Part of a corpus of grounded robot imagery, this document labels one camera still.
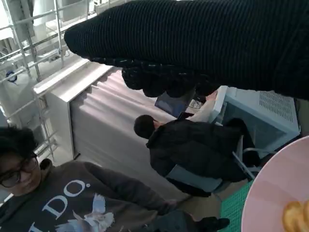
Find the computer monitor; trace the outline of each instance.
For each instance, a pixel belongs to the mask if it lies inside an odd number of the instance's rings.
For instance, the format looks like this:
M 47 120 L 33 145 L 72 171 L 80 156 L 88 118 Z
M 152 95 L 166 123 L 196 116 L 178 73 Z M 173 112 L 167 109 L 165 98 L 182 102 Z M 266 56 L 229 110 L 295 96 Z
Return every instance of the computer monitor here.
M 185 112 L 195 95 L 195 90 L 191 90 L 180 98 L 171 98 L 166 92 L 159 96 L 155 106 L 178 118 L 182 112 Z

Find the gray sweatshirt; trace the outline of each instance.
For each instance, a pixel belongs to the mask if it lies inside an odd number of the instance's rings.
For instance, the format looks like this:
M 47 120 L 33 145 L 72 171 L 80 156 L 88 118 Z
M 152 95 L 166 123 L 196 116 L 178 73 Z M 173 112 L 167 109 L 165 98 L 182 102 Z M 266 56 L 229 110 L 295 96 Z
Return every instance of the gray sweatshirt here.
M 53 167 L 32 193 L 0 208 L 0 232 L 129 232 L 174 206 L 142 182 L 92 163 Z

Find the glasses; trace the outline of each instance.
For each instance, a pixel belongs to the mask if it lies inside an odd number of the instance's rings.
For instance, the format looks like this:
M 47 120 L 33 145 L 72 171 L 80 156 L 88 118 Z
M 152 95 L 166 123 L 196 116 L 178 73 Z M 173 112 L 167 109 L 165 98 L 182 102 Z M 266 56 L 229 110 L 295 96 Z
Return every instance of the glasses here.
M 36 157 L 25 159 L 20 163 L 16 171 L 8 172 L 0 178 L 0 184 L 6 188 L 12 188 L 20 182 L 20 172 L 31 173 L 38 166 Z

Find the short dark hair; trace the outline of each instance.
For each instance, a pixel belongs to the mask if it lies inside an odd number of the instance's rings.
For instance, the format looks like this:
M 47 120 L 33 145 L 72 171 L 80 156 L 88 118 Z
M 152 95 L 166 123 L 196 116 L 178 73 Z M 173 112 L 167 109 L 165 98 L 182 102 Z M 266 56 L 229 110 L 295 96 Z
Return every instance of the short dark hair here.
M 144 139 L 149 139 L 155 131 L 154 118 L 150 115 L 141 115 L 135 119 L 134 132 Z
M 37 146 L 32 130 L 15 126 L 0 127 L 0 156 L 15 153 L 26 159 L 33 155 Z

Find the green floor mat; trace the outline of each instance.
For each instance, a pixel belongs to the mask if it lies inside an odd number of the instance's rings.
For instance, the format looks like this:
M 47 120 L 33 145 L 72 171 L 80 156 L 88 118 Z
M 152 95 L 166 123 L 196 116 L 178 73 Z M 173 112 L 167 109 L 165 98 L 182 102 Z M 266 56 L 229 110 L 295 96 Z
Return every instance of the green floor mat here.
M 225 199 L 221 204 L 221 217 L 228 218 L 231 224 L 220 232 L 240 232 L 242 210 L 253 181 Z

